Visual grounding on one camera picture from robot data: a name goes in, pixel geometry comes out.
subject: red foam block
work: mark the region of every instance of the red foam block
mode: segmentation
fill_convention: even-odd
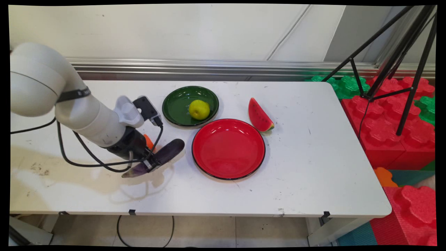
[[[407,121],[401,144],[405,152],[393,161],[387,169],[421,170],[435,160],[435,127],[421,120]]]
[[[437,245],[435,191],[428,187],[384,187],[392,212],[370,221],[378,245]]]
[[[404,77],[402,80],[398,81],[398,84],[403,88],[409,88],[412,86],[413,78]],[[424,78],[420,78],[418,82],[418,88],[415,92],[414,99],[419,100],[422,96],[434,97],[435,87],[429,84],[429,81]]]
[[[407,102],[407,95],[396,94],[394,96],[377,99],[376,101],[384,108],[384,116],[392,123],[399,125],[401,117],[403,116],[404,107]],[[421,109],[414,105],[415,102],[412,101],[412,105],[409,109],[409,114],[407,115],[407,120],[415,120],[419,118]]]
[[[366,84],[370,85],[370,87],[372,87],[373,83],[376,81],[378,77],[375,76],[373,77],[373,79],[369,79],[366,81]],[[398,80],[395,78],[392,79],[384,79],[381,87],[379,88],[379,90],[376,92],[375,96],[380,96],[380,95],[384,95],[387,93],[391,93],[391,92],[396,92],[399,90],[402,90],[403,87],[401,85],[398,84]]]
[[[351,100],[341,100],[341,105],[356,135],[358,135],[367,102],[366,99],[359,96],[355,96]],[[383,112],[384,109],[378,102],[369,104],[359,141],[374,168],[387,168],[405,151],[399,142],[400,139],[395,135],[397,126],[387,121]]]

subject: floor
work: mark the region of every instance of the floor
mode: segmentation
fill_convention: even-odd
[[[61,215],[51,245],[124,246],[118,216]],[[122,239],[135,247],[162,247],[171,216],[123,216]],[[308,247],[305,218],[175,216],[167,247]]]

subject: interlocking foam tile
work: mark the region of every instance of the interlocking foam tile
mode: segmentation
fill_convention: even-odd
[[[354,96],[351,99],[342,99],[341,105],[344,108],[347,118],[355,131],[356,135],[359,132],[359,125],[364,116],[365,109],[367,107],[368,100],[360,96]],[[370,102],[366,118],[377,119],[384,113],[384,108],[379,105],[378,102]]]
[[[435,126],[435,97],[423,96],[415,101],[415,105],[421,109],[420,119]]]
[[[373,169],[375,171],[376,177],[380,181],[382,187],[398,187],[398,185],[392,181],[392,173],[387,169],[378,167]]]
[[[389,172],[392,173],[392,180],[399,187],[414,186],[416,183],[435,175],[435,171],[423,170],[389,170]]]
[[[392,212],[370,221],[378,245],[436,245],[437,213],[435,191],[428,187],[416,189],[385,187]]]
[[[378,245],[369,222],[340,237],[338,243],[340,246]]]
[[[376,81],[378,77],[375,76],[373,79],[369,79],[366,81],[366,84],[368,84],[370,87],[372,87],[373,83]],[[375,96],[384,95],[391,92],[396,92],[399,90],[402,90],[403,87],[398,84],[398,80],[395,78],[392,79],[385,79],[379,88],[379,90],[376,92]]]
[[[402,96],[397,94],[394,96],[382,98],[376,100],[384,108],[384,116],[390,121],[399,125],[401,117],[403,116],[404,107],[406,106],[407,96]],[[410,106],[409,113],[407,115],[407,120],[411,121],[418,119],[421,109],[414,105]]]
[[[359,96],[355,96],[351,100],[341,100],[341,105],[356,135],[358,135],[367,102],[366,99]],[[397,126],[386,121],[383,112],[384,109],[377,102],[370,103],[359,141],[370,164],[375,168],[386,168],[405,151],[399,142],[399,137],[395,135]]]
[[[422,171],[435,171],[435,160],[427,164],[427,166],[421,169]]]
[[[310,82],[322,82],[322,79],[324,79],[325,76],[314,76],[309,80],[305,80],[305,81],[310,81]],[[338,86],[338,81],[336,79],[334,79],[333,77],[329,78],[327,81],[327,83],[331,84],[331,86],[333,87],[334,92],[336,92],[339,88]]]
[[[386,169],[421,170],[435,160],[435,127],[417,118],[406,121],[400,140],[405,152]]]
[[[404,77],[402,80],[398,81],[398,84],[403,88],[409,88],[412,86],[413,78]],[[424,78],[420,78],[420,82],[418,83],[417,91],[415,92],[415,100],[420,99],[422,96],[433,97],[434,96],[435,87],[429,84],[429,81]]]
[[[359,81],[361,82],[361,86],[364,92],[370,90],[370,86],[368,86],[365,82],[365,78],[359,77]],[[344,76],[338,82],[339,88],[336,92],[336,95],[339,99],[351,99],[355,95],[359,95],[359,87],[356,82],[356,78],[354,76]]]

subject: red plate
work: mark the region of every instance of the red plate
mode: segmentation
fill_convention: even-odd
[[[219,119],[197,132],[192,156],[210,176],[236,180],[260,167],[265,157],[265,142],[252,125],[236,119]]]

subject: teal foam mat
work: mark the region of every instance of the teal foam mat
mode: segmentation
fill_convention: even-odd
[[[392,173],[392,180],[399,187],[413,186],[435,174],[435,171],[422,170],[389,170]]]
[[[340,246],[378,245],[369,222],[340,237],[338,243]]]

